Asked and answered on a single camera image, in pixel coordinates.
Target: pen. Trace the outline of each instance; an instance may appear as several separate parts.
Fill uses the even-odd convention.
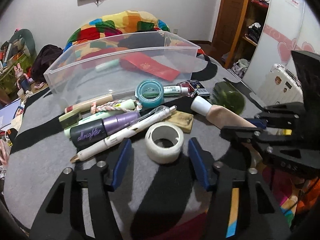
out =
[[[133,125],[120,130],[119,132],[110,135],[109,137],[95,143],[88,148],[79,151],[75,156],[73,156],[70,161],[75,163],[77,161],[85,161],[92,156],[111,148],[112,146],[122,142],[124,138],[130,138],[131,136],[137,134],[153,125],[156,122],[159,122],[171,115],[171,113],[176,110],[176,106],[171,106],[170,108],[167,106],[163,106],[163,109],[156,111],[152,116],[147,117]]]

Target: clear plastic bin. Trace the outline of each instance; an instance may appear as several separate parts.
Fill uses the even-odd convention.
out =
[[[197,67],[199,48],[164,31],[116,35],[71,46],[44,77],[64,109],[109,93],[131,91],[134,95],[137,85],[147,79],[162,85],[188,80],[192,72],[202,69]],[[155,65],[161,71],[155,73]],[[170,69],[177,71],[167,74]]]

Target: yellow eraser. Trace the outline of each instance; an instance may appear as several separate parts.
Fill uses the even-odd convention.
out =
[[[181,111],[173,111],[173,113],[165,119],[168,122],[175,124],[180,127],[185,133],[190,133],[193,123],[193,114],[188,114]]]

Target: braided rope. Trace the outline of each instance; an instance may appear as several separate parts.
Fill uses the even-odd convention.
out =
[[[142,109],[142,105],[138,100],[133,100],[133,102],[136,105],[136,108],[134,110],[129,110],[129,109],[125,109],[123,107],[116,106],[124,101],[126,101],[126,100],[111,101],[111,102],[107,102],[101,106],[96,106],[96,102],[93,102],[90,112],[92,114],[95,114],[96,112],[102,112],[102,111],[123,111],[123,112],[127,113],[127,112],[131,112],[131,111],[140,111]]]

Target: wooden door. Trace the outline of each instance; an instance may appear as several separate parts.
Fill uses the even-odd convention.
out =
[[[222,63],[221,57],[230,51],[239,24],[244,0],[221,0],[210,56]]]

